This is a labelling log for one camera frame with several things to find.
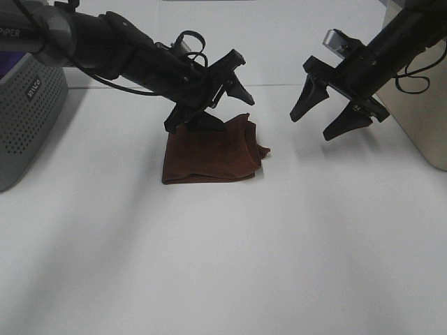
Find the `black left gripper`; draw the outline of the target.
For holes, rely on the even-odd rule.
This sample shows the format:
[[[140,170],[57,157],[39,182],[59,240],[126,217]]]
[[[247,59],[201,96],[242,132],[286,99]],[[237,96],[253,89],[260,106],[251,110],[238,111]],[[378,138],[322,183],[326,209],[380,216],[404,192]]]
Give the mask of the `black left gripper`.
[[[199,82],[176,91],[176,105],[164,121],[165,130],[174,134],[177,127],[184,124],[191,132],[225,131],[224,122],[205,110],[215,108],[224,94],[248,105],[255,104],[252,95],[235,74],[235,69],[244,64],[244,57],[232,49],[216,63],[205,68]]]

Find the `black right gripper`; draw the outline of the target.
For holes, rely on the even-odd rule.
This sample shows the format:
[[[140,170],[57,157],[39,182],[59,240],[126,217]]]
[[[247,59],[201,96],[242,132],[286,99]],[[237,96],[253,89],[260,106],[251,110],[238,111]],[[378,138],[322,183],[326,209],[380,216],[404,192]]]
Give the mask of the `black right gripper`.
[[[314,56],[303,64],[307,78],[290,113],[293,122],[297,122],[314,106],[329,98],[328,87],[349,99],[349,104],[342,113],[324,130],[326,141],[370,126],[372,117],[384,121],[389,116],[387,109],[372,98],[382,85],[381,79],[384,76],[377,65],[376,56],[356,38],[351,38],[351,47],[352,53],[347,58],[341,58],[341,63],[336,67]]]

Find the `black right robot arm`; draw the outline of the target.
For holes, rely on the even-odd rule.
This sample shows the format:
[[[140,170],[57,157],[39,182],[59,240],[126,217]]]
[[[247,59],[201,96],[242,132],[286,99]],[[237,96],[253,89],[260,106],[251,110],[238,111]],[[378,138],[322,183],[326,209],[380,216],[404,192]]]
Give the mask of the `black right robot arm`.
[[[326,140],[349,131],[365,128],[373,119],[384,121],[387,109],[373,95],[389,80],[412,77],[408,65],[427,48],[446,37],[445,1],[406,1],[401,11],[364,45],[339,29],[327,32],[323,44],[341,57],[333,68],[314,56],[306,60],[307,74],[302,93],[292,109],[291,120],[297,122],[314,106],[329,97],[331,87],[349,103],[324,130]]]

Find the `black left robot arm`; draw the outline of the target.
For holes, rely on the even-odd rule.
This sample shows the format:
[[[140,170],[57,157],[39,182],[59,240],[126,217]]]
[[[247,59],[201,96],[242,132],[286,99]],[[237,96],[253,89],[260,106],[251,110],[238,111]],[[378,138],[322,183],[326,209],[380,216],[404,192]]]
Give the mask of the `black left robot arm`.
[[[77,68],[109,87],[123,77],[138,85],[137,95],[163,96],[175,104],[164,123],[169,133],[182,124],[190,131],[222,131],[223,122],[208,113],[222,96],[254,104],[235,74],[244,64],[239,52],[210,64],[185,43],[187,36],[200,38],[195,31],[164,45],[117,13],[93,16],[77,8],[77,1],[2,1],[1,49],[32,54],[46,66]]]

